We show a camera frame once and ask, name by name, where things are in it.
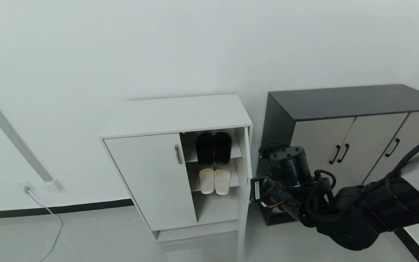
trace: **wall outlet plate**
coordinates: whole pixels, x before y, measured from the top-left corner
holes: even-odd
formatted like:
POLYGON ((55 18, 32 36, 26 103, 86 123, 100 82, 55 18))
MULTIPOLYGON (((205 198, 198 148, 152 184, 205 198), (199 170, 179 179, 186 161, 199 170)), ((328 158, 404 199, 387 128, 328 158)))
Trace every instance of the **wall outlet plate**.
POLYGON ((45 182, 42 184, 42 186, 46 189, 48 192, 64 192, 64 188, 61 185, 61 183, 58 181, 58 179, 53 179, 51 182, 45 182))
POLYGON ((16 183, 17 184, 17 186, 22 190, 22 191, 24 191, 24 187, 25 186, 28 186, 28 187, 30 187, 30 190, 31 191, 34 191, 35 189, 33 188, 33 186, 30 184, 30 182, 17 182, 16 183))

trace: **black baseboard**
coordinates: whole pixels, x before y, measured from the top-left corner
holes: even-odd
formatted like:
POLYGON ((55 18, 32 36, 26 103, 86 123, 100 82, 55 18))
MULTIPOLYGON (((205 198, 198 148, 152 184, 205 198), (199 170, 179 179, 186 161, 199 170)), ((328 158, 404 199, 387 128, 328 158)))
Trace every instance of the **black baseboard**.
POLYGON ((407 233, 405 229, 397 229, 394 233, 419 262, 419 245, 417 242, 407 233))
MULTIPOLYGON (((97 209, 111 209, 113 207, 127 207, 133 206, 132 199, 121 199, 116 201, 88 203, 80 205, 72 205, 65 207, 50 207, 51 212, 54 214, 80 212, 97 209)), ((39 209, 17 209, 17 210, 3 210, 0 211, 0 218, 17 217, 17 216, 30 216, 30 215, 46 215, 49 214, 48 210, 43 207, 39 209)))

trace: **cabinet top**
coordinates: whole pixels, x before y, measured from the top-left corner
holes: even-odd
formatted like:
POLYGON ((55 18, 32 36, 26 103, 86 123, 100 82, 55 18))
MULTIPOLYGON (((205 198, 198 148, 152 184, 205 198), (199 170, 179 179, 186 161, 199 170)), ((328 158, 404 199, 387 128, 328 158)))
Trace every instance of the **cabinet top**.
POLYGON ((298 121, 419 111, 419 91, 403 84, 269 92, 298 121))
POLYGON ((237 94, 128 101, 101 139, 251 126, 237 94))

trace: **slipper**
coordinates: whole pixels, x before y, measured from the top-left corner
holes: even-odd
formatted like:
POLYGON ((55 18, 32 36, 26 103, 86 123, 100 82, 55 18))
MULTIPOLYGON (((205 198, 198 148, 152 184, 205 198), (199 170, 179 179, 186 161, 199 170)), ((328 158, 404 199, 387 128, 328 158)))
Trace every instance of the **slipper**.
POLYGON ((196 158, 199 166, 211 166, 214 161, 213 135, 206 132, 195 141, 196 158))
POLYGON ((224 132, 214 135, 214 162, 216 164, 228 164, 231 160, 232 139, 224 132))
POLYGON ((211 194, 214 191, 214 170, 205 168, 200 171, 200 186, 203 194, 211 194))
POLYGON ((227 195, 231 182, 231 166, 215 166, 214 188, 219 195, 227 195))

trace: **metal door handle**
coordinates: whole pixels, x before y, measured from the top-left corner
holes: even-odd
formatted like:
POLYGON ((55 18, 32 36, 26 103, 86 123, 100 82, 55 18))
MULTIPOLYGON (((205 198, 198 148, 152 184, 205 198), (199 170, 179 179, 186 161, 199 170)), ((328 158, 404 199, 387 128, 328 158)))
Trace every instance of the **metal door handle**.
POLYGON ((342 156, 341 159, 337 159, 337 163, 340 163, 342 161, 344 161, 344 157, 346 157, 347 152, 349 151, 350 145, 346 144, 346 152, 344 153, 344 155, 342 156))
POLYGON ((178 146, 178 145, 175 145, 175 146, 174 146, 174 149, 176 149, 177 162, 178 162, 179 164, 182 164, 182 160, 180 159, 179 146, 178 146))
POLYGON ((340 146, 337 145, 336 148, 337 148, 336 155, 334 156, 334 159, 333 160, 329 161, 329 164, 334 164, 334 161, 336 161, 337 155, 339 155, 340 146))
POLYGON ((392 152, 390 152, 389 154, 386 154, 387 158, 390 157, 392 153, 394 153, 395 149, 397 148, 397 146, 400 143, 400 139, 395 139, 395 141, 397 142, 397 144, 395 144, 395 147, 394 147, 394 149, 392 149, 392 152))

